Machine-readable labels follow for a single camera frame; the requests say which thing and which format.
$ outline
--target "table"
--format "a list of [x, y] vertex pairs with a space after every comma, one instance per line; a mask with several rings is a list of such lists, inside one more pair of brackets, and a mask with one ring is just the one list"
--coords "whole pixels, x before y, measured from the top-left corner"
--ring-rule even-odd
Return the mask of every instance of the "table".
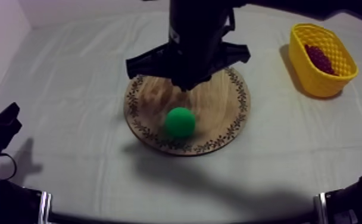
[[[300, 93], [291, 79], [295, 23], [333, 30], [360, 69], [330, 100]], [[230, 222], [293, 215], [312, 197], [346, 187], [362, 173], [362, 21], [326, 21], [260, 7], [236, 10], [225, 41], [252, 57], [234, 68], [251, 93], [245, 130], [202, 157], [158, 154], [123, 117], [124, 61], [167, 41], [168, 14], [143, 13], [36, 29], [0, 86], [0, 111], [15, 101], [23, 128], [6, 153], [13, 182], [53, 194], [53, 210], [138, 222]], [[0, 175], [10, 173], [0, 159]]]

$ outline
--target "red berry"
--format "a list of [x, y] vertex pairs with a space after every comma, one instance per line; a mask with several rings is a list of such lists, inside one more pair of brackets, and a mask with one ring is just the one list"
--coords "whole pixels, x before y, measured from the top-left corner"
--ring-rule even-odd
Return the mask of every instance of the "red berry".
[[333, 74], [337, 76], [337, 74], [335, 74], [334, 70], [332, 69], [330, 59], [324, 55], [324, 52], [318, 46], [309, 46], [306, 44], [305, 50], [314, 66], [327, 74]]

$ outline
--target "green ball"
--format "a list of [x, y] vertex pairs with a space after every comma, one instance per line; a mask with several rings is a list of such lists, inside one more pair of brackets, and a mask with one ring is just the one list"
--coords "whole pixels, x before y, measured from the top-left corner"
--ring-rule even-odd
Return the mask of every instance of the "green ball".
[[174, 108], [168, 112], [164, 126], [167, 133], [174, 138], [189, 137], [195, 130], [195, 115], [187, 108]]

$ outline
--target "white fabric surface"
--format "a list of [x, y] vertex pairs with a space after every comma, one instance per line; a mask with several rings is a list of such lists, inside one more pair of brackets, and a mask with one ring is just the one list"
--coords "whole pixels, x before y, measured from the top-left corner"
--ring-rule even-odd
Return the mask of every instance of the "white fabric surface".
[[[24, 127], [7, 153], [14, 182], [53, 193], [53, 209], [100, 219], [226, 222], [294, 214], [362, 173], [362, 22], [324, 22], [264, 9], [236, 13], [225, 40], [248, 45], [237, 63], [251, 93], [244, 131], [224, 149], [174, 158], [142, 146], [123, 118], [124, 61], [167, 40], [168, 14], [121, 15], [37, 29], [0, 86]], [[295, 23], [333, 30], [360, 74], [331, 100], [298, 92], [284, 55]], [[0, 175], [10, 172], [0, 160]]]

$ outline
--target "black cable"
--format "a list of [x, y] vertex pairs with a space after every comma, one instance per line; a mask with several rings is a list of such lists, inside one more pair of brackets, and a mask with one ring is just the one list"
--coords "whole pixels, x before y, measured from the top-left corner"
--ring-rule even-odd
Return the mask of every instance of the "black cable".
[[1, 156], [6, 156], [9, 157], [11, 159], [11, 161], [13, 162], [13, 166], [14, 166], [14, 170], [11, 176], [9, 176], [8, 178], [5, 179], [0, 179], [0, 181], [8, 181], [9, 179], [11, 179], [13, 176], [15, 176], [15, 174], [17, 173], [17, 163], [15, 162], [15, 160], [13, 159], [13, 157], [11, 157], [9, 154], [7, 153], [0, 153], [0, 157]]

